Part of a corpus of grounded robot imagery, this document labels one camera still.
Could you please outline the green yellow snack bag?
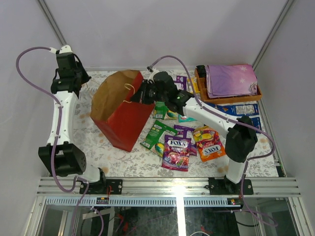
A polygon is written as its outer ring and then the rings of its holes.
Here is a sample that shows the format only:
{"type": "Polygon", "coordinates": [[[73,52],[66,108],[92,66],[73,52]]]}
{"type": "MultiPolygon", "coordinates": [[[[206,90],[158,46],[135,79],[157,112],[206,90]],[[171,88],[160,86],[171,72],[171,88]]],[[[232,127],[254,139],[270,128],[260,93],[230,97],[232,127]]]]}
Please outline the green yellow snack bag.
{"type": "Polygon", "coordinates": [[[165,103],[157,101],[155,103],[153,118],[162,120],[176,120],[178,119],[178,114],[169,110],[165,103]]]}

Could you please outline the red paper bag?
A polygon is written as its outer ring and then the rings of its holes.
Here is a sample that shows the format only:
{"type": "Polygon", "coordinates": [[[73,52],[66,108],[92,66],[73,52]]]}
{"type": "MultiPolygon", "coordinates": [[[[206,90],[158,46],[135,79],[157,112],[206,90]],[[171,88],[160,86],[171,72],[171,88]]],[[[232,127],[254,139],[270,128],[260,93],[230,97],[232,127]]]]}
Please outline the red paper bag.
{"type": "Polygon", "coordinates": [[[123,70],[108,76],[92,98],[90,117],[113,147],[130,152],[155,105],[131,102],[143,76],[123,70]]]}

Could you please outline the purple snack packet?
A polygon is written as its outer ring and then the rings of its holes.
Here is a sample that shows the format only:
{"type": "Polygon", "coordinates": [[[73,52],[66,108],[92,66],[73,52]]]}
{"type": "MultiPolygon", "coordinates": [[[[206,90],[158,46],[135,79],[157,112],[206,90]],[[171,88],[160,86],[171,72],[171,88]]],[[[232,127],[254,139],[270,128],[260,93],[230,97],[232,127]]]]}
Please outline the purple snack packet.
{"type": "Polygon", "coordinates": [[[190,155],[197,156],[197,148],[193,138],[194,128],[181,126],[181,125],[174,125],[174,129],[177,131],[177,137],[191,139],[190,145],[190,155]]]}
{"type": "Polygon", "coordinates": [[[177,89],[187,91],[187,77],[186,76],[177,75],[173,81],[177,89]]]}

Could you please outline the green white snack packet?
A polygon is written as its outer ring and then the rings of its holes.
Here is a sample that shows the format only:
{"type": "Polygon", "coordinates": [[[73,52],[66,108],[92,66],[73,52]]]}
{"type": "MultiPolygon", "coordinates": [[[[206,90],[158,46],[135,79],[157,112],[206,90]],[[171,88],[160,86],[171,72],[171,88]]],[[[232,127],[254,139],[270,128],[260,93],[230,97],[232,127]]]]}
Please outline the green white snack packet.
{"type": "Polygon", "coordinates": [[[191,118],[191,117],[187,117],[187,116],[178,115],[178,122],[179,123],[194,122],[194,121],[196,121],[196,119],[191,118]]]}

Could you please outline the yellow snack packet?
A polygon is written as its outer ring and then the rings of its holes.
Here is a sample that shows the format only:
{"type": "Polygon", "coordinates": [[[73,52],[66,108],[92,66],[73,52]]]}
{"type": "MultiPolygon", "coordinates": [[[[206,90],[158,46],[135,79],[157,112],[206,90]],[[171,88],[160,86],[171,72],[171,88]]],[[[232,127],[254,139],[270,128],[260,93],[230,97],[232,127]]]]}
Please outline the yellow snack packet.
{"type": "Polygon", "coordinates": [[[198,85],[197,85],[197,80],[196,77],[191,77],[191,79],[187,78],[187,91],[190,93],[198,93],[198,85]]]}

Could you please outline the colourful snack packet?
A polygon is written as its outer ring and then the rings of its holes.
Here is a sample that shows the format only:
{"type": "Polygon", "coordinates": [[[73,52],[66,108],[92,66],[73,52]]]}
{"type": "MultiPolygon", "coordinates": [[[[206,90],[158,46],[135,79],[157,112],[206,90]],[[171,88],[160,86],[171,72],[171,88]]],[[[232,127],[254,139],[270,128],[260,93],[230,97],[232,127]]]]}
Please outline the colourful snack packet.
{"type": "Polygon", "coordinates": [[[169,170],[187,172],[189,169],[190,146],[191,138],[165,135],[161,166],[169,170]]]}

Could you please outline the orange Fox's candy bag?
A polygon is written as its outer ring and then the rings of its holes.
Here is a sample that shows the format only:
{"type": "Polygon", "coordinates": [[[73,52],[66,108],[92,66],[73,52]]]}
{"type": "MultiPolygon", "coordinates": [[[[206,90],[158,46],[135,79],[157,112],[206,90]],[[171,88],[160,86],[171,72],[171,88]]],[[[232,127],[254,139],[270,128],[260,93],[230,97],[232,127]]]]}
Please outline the orange Fox's candy bag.
{"type": "Polygon", "coordinates": [[[217,131],[203,126],[195,129],[192,134],[202,162],[226,155],[217,131]]]}

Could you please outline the blue chips bag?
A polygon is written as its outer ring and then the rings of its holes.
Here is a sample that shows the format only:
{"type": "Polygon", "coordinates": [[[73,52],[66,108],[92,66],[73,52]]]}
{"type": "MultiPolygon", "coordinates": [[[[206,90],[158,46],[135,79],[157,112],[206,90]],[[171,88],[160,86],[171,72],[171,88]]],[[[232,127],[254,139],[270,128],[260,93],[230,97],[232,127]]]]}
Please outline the blue chips bag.
{"type": "Polygon", "coordinates": [[[262,129],[258,105],[256,103],[255,104],[240,104],[240,105],[224,105],[224,106],[212,104],[212,103],[207,103],[207,104],[228,115],[232,115],[236,117],[248,116],[252,120],[252,124],[254,127],[260,130],[262,129]]]}

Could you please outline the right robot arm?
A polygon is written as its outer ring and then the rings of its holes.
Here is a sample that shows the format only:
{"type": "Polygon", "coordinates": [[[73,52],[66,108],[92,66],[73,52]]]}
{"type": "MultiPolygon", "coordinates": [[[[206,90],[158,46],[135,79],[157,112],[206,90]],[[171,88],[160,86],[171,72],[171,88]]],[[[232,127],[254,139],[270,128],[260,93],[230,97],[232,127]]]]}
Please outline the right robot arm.
{"type": "Polygon", "coordinates": [[[130,101],[146,105],[163,102],[169,110],[193,118],[217,131],[226,140],[225,152],[229,158],[223,186],[230,194],[241,192],[245,162],[257,143],[256,131],[248,116],[233,118],[202,103],[192,93],[178,89],[165,71],[157,71],[148,80],[143,80],[130,101]]]}

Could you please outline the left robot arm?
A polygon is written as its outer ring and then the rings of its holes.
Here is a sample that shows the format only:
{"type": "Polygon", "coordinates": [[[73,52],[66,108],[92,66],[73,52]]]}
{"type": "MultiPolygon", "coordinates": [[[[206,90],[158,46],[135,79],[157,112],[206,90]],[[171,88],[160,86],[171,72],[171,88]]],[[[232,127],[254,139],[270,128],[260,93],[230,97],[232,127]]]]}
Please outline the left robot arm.
{"type": "Polygon", "coordinates": [[[38,155],[54,177],[74,177],[81,193],[102,194],[108,182],[104,172],[87,164],[84,152],[73,141],[73,117],[83,84],[90,80],[80,59],[66,46],[56,51],[58,68],[50,95],[54,100],[53,121],[47,144],[38,155]]]}

